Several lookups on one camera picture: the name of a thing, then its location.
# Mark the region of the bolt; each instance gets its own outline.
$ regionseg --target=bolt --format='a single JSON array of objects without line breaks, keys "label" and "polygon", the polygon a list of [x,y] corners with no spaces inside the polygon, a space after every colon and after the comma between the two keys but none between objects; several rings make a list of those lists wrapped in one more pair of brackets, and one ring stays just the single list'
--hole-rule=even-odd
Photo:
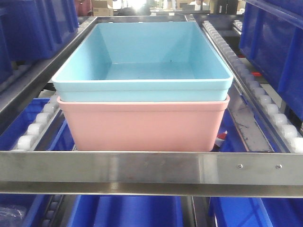
[{"label": "bolt", "polygon": [[281,164],[276,165],[276,169],[282,169],[282,165]]}]

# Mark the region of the metal frame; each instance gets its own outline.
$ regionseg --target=metal frame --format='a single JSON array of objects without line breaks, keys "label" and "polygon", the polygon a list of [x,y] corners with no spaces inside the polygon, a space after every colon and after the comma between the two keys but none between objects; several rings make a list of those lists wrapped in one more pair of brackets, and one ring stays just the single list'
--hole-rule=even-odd
[{"label": "metal frame", "polygon": [[[192,19],[176,17],[177,21]],[[48,82],[96,23],[150,20],[173,21],[174,17],[88,18],[64,50],[51,60],[38,62],[1,94],[0,119],[5,120],[0,123],[0,131]],[[259,153],[2,151],[0,192],[303,197],[303,154],[273,153],[272,143],[280,152],[289,152],[289,147],[234,72],[228,108],[246,151]],[[265,127],[260,128],[254,114],[260,116]],[[274,138],[271,144],[268,136]]]}]

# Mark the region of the person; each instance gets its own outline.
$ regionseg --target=person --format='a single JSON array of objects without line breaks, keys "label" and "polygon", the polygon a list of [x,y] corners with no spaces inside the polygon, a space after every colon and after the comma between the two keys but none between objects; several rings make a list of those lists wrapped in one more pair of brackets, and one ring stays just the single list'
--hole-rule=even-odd
[{"label": "person", "polygon": [[190,3],[190,5],[195,5],[195,11],[198,11],[198,10],[202,10],[201,8],[201,3],[202,3],[202,0],[195,0],[195,1],[192,1]]}]

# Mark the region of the stainless steel bar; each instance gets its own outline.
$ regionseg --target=stainless steel bar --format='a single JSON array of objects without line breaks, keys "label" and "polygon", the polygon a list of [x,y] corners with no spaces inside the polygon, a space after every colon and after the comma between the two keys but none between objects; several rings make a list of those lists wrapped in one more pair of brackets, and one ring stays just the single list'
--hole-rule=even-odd
[{"label": "stainless steel bar", "polygon": [[302,158],[277,153],[3,151],[0,181],[303,187]]},{"label": "stainless steel bar", "polygon": [[0,182],[0,193],[303,198],[302,186],[176,183]]}]

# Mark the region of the blue plastic crate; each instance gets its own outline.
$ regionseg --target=blue plastic crate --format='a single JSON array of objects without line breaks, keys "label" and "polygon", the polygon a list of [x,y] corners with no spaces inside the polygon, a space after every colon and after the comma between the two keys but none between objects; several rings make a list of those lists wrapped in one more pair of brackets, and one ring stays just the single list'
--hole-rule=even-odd
[{"label": "blue plastic crate", "polygon": [[53,83],[62,101],[180,102],[223,101],[232,79],[195,22],[101,23]]},{"label": "blue plastic crate", "polygon": [[213,197],[210,204],[218,227],[303,226],[303,199]]},{"label": "blue plastic crate", "polygon": [[73,0],[0,0],[0,8],[12,61],[52,58],[78,30]]},{"label": "blue plastic crate", "polygon": [[14,122],[0,135],[0,150],[12,149],[27,127],[35,120],[49,98],[34,98],[32,102],[19,114]]},{"label": "blue plastic crate", "polygon": [[38,227],[44,218],[50,195],[0,194],[0,204],[19,205],[26,208],[20,227]]},{"label": "blue plastic crate", "polygon": [[1,18],[5,14],[6,10],[0,8],[0,83],[12,75],[12,67],[9,60],[9,53],[6,47],[6,41],[1,23]]},{"label": "blue plastic crate", "polygon": [[67,227],[182,227],[179,197],[77,197]]},{"label": "blue plastic crate", "polygon": [[240,49],[303,120],[303,17],[263,0],[246,2]]}]

